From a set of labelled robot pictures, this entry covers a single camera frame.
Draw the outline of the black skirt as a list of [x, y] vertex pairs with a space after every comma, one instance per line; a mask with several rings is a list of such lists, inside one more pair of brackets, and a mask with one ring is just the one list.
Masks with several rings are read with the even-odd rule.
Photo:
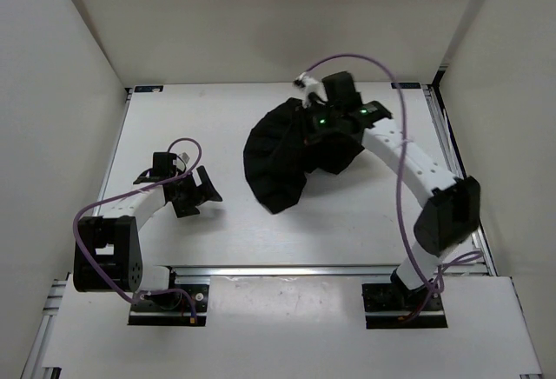
[[256, 200], [273, 215], [299, 202], [308, 174], [323, 170], [338, 175], [363, 151], [342, 134], [306, 144], [303, 124], [301, 100], [290, 97], [257, 123], [243, 149], [246, 181]]

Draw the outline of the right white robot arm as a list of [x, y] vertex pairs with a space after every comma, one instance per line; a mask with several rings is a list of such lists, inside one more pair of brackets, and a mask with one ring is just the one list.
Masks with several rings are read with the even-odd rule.
[[407, 187], [421, 212], [414, 223], [413, 244], [401, 237], [407, 258], [391, 276], [390, 298], [400, 309], [412, 308], [422, 290], [437, 287], [434, 272], [479, 227], [480, 184], [441, 167], [407, 137], [381, 103], [343, 108], [310, 94], [302, 103], [308, 166], [341, 173], [363, 150], [381, 159], [396, 175], [395, 195]]

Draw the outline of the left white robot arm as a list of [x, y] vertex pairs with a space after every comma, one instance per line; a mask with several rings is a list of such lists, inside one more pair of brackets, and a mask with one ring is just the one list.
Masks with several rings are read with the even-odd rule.
[[79, 292], [121, 290], [124, 294], [152, 290], [152, 299], [162, 309], [173, 309], [182, 300], [182, 288], [169, 280], [165, 268], [145, 269], [139, 231], [160, 209], [171, 204], [175, 216], [183, 218], [200, 213], [205, 202], [220, 202], [209, 174], [203, 166], [198, 177], [172, 166], [177, 180], [160, 185], [152, 169], [134, 181], [139, 191], [116, 201], [100, 216], [81, 216], [76, 222], [73, 280]]

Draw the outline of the front white board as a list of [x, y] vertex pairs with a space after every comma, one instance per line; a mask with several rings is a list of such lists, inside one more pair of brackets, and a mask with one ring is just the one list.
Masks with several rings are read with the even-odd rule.
[[539, 362], [510, 280], [449, 277], [444, 329], [368, 329], [356, 277], [216, 276], [202, 327], [130, 326], [65, 290], [44, 357], [64, 378], [517, 378]]

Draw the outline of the aluminium frame rail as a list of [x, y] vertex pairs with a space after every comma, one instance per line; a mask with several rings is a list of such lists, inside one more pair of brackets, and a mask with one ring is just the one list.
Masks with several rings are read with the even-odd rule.
[[395, 265], [251, 265], [251, 266], [173, 266], [178, 276], [386, 276]]

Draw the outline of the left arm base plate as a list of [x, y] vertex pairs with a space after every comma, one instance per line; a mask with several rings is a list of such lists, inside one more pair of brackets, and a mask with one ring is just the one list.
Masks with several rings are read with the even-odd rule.
[[208, 318], [209, 279], [177, 277], [170, 287], [184, 290], [195, 304], [196, 320], [191, 305], [180, 293], [153, 296], [130, 307], [129, 326], [204, 327]]

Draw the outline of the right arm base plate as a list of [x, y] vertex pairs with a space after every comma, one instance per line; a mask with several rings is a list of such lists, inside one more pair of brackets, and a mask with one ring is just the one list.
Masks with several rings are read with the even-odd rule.
[[426, 289], [404, 297], [391, 283], [363, 283], [366, 329], [445, 329], [448, 327], [439, 294]]

